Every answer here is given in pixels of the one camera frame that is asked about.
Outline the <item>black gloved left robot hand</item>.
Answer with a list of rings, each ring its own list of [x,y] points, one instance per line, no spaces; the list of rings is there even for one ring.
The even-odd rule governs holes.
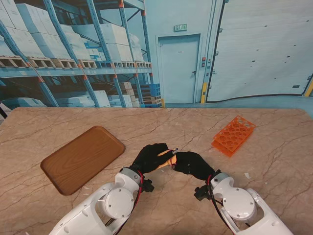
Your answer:
[[[166,143],[149,144],[141,149],[130,168],[142,174],[156,170],[173,157]]]

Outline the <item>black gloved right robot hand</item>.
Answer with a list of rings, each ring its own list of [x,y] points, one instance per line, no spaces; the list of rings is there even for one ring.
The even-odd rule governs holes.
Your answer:
[[[215,170],[195,152],[178,152],[176,154],[177,161],[172,165],[172,169],[186,175],[192,175],[195,178],[207,181],[209,176],[213,176]]]

